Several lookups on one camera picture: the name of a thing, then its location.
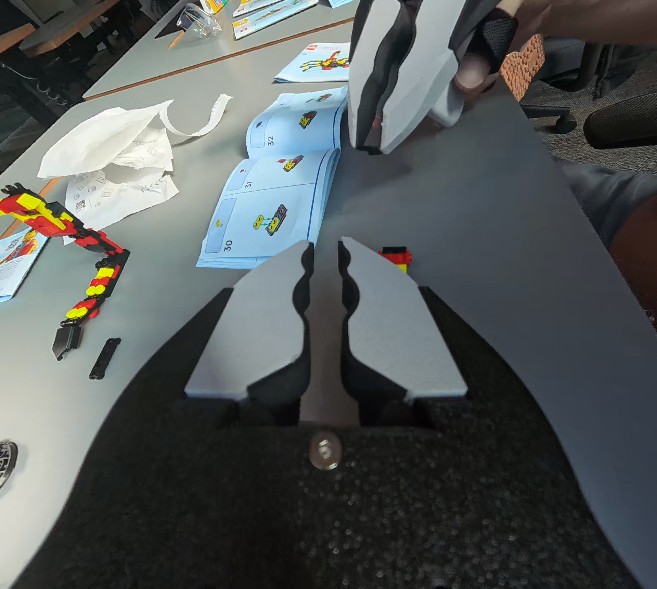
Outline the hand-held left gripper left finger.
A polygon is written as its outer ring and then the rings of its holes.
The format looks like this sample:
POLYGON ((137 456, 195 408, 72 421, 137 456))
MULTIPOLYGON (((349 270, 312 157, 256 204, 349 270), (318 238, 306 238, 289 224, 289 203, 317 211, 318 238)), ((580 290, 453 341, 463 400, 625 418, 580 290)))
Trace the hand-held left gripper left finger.
POLYGON ((185 386, 187 397, 300 409, 310 380, 306 309, 314 251, 301 240, 219 294, 225 305, 185 386))

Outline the red yellow black brick assembly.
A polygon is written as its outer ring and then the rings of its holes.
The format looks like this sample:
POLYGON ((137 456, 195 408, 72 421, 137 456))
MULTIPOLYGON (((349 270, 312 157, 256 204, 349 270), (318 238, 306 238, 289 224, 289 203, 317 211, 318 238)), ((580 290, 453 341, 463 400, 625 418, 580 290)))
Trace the red yellow black brick assembly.
POLYGON ((405 246, 384 246, 377 254, 389 260, 405 274, 413 261, 413 254, 405 246))

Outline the background desk with wooden edge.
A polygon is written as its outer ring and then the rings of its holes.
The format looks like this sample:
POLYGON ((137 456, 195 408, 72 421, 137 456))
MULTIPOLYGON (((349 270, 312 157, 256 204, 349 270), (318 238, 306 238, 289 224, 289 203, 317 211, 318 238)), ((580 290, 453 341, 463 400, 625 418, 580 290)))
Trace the background desk with wooden edge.
POLYGON ((61 47, 94 20, 106 15, 123 0, 92 0, 56 15, 20 43, 20 50, 29 58, 52 52, 61 47))

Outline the closed booklet with scorpion cover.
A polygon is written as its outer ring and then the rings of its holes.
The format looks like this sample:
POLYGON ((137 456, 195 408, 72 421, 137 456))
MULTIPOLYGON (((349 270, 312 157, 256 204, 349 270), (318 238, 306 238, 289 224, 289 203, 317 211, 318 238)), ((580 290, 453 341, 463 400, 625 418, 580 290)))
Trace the closed booklet with scorpion cover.
POLYGON ((274 78, 275 83, 347 82, 349 43, 311 43, 274 78))

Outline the open blue instruction booklet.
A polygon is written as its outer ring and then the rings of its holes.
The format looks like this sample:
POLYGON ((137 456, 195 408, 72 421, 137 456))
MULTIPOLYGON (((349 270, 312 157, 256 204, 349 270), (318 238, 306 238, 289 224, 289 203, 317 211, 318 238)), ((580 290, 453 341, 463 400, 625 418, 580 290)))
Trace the open blue instruction booklet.
POLYGON ((348 87, 282 93, 250 123, 248 158, 227 179, 197 267, 251 270, 317 242, 340 160, 348 87))

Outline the black thin brick plate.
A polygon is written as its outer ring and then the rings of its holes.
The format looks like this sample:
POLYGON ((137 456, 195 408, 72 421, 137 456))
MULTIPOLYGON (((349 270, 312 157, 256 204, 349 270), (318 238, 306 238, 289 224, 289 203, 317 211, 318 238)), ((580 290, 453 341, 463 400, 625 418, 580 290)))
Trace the black thin brick plate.
POLYGON ((110 364, 113 355, 116 352, 121 338, 108 338, 101 349, 98 357, 96 358, 91 371, 89 372, 89 379, 92 381, 102 380, 105 377, 108 365, 110 364))

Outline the black office chair base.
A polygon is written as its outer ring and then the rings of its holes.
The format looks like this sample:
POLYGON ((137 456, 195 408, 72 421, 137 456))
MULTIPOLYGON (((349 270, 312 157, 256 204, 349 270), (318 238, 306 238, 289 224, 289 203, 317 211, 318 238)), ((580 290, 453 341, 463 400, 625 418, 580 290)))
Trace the black office chair base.
MULTIPOLYGON (((615 49, 614 44, 584 43, 575 38, 550 38, 543 40, 545 61, 535 79, 562 92, 579 92, 604 71, 605 57, 615 49)), ((529 119, 555 118, 553 132, 571 133, 577 126, 568 107, 540 106, 520 103, 529 119)))

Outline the red yellow brick model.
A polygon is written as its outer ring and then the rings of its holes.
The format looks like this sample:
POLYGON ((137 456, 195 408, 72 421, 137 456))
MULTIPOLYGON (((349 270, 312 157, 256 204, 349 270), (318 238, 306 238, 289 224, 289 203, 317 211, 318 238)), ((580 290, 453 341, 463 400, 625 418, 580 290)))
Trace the red yellow brick model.
POLYGON ((111 297, 129 258, 129 250, 109 240, 103 231, 87 228, 59 202, 46 202, 41 195, 20 183, 8 184, 1 191, 4 193, 1 199, 2 216, 12 216, 46 238, 69 237, 79 247, 103 255, 95 263, 97 273, 86 290, 85 298, 67 312, 60 327, 80 327, 96 317, 103 303, 111 297))

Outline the black wedge brick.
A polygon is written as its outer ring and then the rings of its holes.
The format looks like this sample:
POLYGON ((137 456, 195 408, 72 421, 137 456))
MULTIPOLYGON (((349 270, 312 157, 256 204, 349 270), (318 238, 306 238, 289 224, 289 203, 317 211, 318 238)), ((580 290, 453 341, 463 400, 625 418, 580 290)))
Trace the black wedge brick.
POLYGON ((53 342, 53 355, 57 361, 61 361, 66 354, 79 347, 82 329, 79 324, 61 326, 56 331, 53 342))

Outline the white printed paper sheet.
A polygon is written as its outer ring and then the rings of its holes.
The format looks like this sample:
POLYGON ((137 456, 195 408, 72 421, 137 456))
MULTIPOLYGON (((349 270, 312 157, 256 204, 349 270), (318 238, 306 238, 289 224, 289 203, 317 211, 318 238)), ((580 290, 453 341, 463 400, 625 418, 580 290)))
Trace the white printed paper sheet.
POLYGON ((64 205, 87 228, 106 231, 129 215, 168 201, 173 154, 165 129, 144 131, 103 168, 70 179, 64 205))

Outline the black mesh office chair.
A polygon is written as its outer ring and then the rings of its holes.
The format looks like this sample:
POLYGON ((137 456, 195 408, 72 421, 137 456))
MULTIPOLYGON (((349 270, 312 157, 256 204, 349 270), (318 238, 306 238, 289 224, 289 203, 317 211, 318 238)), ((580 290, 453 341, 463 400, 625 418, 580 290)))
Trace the black mesh office chair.
POLYGON ((656 145, 656 93, 598 109, 583 124, 588 144, 599 150, 656 145))

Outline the person's grey pants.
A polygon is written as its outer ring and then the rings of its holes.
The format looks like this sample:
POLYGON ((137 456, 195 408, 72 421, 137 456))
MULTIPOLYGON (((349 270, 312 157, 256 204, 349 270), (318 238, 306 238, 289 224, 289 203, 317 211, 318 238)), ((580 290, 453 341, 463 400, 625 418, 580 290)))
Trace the person's grey pants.
POLYGON ((634 212, 656 196, 656 175, 554 158, 606 249, 634 212))

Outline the thin booklet with text page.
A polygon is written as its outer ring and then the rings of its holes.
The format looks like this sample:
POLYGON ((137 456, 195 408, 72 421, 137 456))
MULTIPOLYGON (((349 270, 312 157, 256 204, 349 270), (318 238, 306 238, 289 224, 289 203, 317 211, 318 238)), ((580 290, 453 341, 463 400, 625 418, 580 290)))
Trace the thin booklet with text page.
POLYGON ((1 239, 1 302, 12 299, 21 287, 48 238, 25 230, 1 239))

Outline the torn white paper bag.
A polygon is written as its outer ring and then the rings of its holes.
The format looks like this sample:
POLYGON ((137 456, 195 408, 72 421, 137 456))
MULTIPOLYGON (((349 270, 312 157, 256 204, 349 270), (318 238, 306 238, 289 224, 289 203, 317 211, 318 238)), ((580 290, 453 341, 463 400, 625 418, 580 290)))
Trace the torn white paper bag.
POLYGON ((105 109, 81 122, 47 150, 37 176, 55 178, 101 170, 111 164, 132 169, 173 171, 168 134, 182 139, 204 136, 220 122, 231 96, 220 94, 208 123, 193 133, 172 125, 173 100, 139 109, 105 109))

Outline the black round patterned disc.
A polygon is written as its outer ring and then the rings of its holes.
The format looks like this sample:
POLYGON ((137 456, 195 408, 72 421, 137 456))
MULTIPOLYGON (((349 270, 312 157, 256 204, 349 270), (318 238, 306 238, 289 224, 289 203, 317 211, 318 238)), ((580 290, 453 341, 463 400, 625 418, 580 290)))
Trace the black round patterned disc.
POLYGON ((1 489, 6 485, 12 476, 12 472, 18 461, 18 445, 5 439, 1 441, 1 472, 0 486, 1 489))

